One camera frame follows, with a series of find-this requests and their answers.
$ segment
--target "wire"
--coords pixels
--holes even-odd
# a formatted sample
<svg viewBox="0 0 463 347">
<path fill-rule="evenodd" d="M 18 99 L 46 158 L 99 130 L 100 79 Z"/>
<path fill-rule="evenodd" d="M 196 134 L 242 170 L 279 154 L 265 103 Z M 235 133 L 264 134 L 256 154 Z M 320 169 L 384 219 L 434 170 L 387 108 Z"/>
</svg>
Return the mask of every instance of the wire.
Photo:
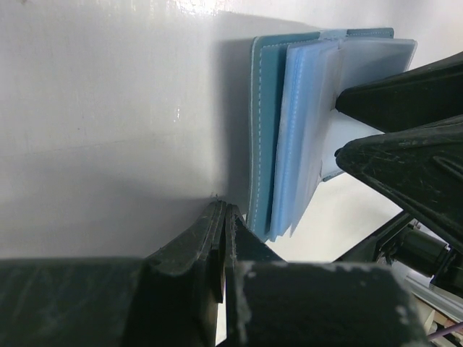
<svg viewBox="0 0 463 347">
<path fill-rule="evenodd" d="M 459 330 L 461 328 L 463 328 L 463 322 L 454 324 L 451 327 L 446 327 L 445 329 L 437 330 L 435 333 L 432 333 L 432 334 L 428 335 L 428 338 L 430 340 L 433 340 L 435 338 L 440 338 L 441 336 L 447 335 L 447 334 L 452 333 L 454 331 L 457 331 L 457 330 Z"/>
</svg>

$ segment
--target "black cylinder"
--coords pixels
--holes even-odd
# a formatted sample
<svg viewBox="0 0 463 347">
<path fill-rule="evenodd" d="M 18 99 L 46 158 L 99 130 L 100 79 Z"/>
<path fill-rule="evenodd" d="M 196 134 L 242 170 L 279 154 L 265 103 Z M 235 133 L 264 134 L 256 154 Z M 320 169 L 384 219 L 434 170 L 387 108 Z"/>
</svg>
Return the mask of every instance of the black cylinder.
<svg viewBox="0 0 463 347">
<path fill-rule="evenodd" d="M 448 252 L 446 243 L 422 231 L 406 227 L 399 234 L 396 248 L 391 257 L 424 276 L 436 274 Z"/>
</svg>

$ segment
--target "teal leather cover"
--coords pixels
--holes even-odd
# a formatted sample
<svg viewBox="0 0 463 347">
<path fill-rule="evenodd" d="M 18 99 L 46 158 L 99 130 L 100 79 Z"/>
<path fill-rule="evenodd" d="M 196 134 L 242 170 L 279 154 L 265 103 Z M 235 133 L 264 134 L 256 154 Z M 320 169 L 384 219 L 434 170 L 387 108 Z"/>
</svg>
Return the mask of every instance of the teal leather cover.
<svg viewBox="0 0 463 347">
<path fill-rule="evenodd" d="M 268 239 L 278 143 L 286 50 L 293 43 L 320 38 L 370 36 L 393 38 L 392 28 L 328 30 L 256 38 L 251 50 L 250 81 L 250 202 L 247 224 L 262 240 Z"/>
</svg>

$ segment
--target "table surface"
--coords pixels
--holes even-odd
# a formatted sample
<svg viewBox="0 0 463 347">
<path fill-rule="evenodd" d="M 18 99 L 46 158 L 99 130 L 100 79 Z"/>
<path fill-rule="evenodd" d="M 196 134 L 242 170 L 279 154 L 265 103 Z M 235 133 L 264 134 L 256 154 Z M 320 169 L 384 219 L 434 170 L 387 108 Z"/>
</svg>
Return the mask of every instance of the table surface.
<svg viewBox="0 0 463 347">
<path fill-rule="evenodd" d="M 216 197 L 246 211 L 253 37 L 393 27 L 418 67 L 463 49 L 461 18 L 458 0 L 1 1 L 0 257 L 145 256 Z M 342 175 L 271 246 L 331 261 L 398 211 Z"/>
</svg>

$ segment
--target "blue wallet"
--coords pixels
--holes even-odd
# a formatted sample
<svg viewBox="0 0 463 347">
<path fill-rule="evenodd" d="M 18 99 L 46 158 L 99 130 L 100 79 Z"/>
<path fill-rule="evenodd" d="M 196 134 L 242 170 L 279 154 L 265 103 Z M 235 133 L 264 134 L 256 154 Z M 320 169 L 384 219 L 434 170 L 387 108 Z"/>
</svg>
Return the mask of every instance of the blue wallet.
<svg viewBox="0 0 463 347">
<path fill-rule="evenodd" d="M 385 28 L 329 30 L 266 36 L 254 40 L 250 93 L 250 204 L 247 222 L 261 239 L 274 240 L 288 227 L 293 226 L 294 229 L 318 182 L 337 175 L 339 169 L 333 156 L 337 148 L 333 150 L 333 147 L 341 147 L 345 143 L 343 141 L 352 140 L 351 137 L 376 133 L 360 122 L 360 125 L 350 124 L 350 119 L 343 118 L 346 116 L 342 114 L 309 117 L 314 120 L 311 124 L 305 123 L 308 120 L 300 114 L 307 113 L 309 109 L 315 113 L 314 110 L 321 107 L 320 102 L 327 104 L 322 107 L 324 109 L 331 107 L 334 102 L 329 100 L 333 98 L 332 95 L 328 101 L 326 98 L 320 101 L 321 90 L 326 88 L 320 85 L 320 76 L 338 73 L 341 70 L 339 64 L 352 65 L 352 73 L 339 72 L 336 87 L 329 87 L 340 93 L 346 87 L 404 71 L 415 50 L 415 43 L 410 40 L 405 43 L 391 40 L 393 36 L 394 31 Z M 365 44 L 363 39 L 356 38 L 372 38 L 372 43 Z M 377 57 L 375 51 L 381 45 L 400 47 L 399 58 L 394 55 L 394 50 L 393 53 L 383 53 L 383 56 Z M 372 72 L 371 67 L 369 70 L 365 68 L 365 64 L 356 65 L 355 59 L 359 55 L 369 56 L 376 64 L 371 66 L 382 68 Z M 318 85 L 311 85 L 312 81 L 318 81 Z M 347 133 L 346 139 L 339 135 L 340 127 L 343 129 L 342 134 Z M 345 132 L 344 129 L 349 127 L 351 130 Z M 314 139 L 321 143 L 317 148 L 313 147 Z M 310 155 L 303 155 L 302 150 Z M 299 175 L 301 166 L 309 164 L 310 170 Z"/>
</svg>

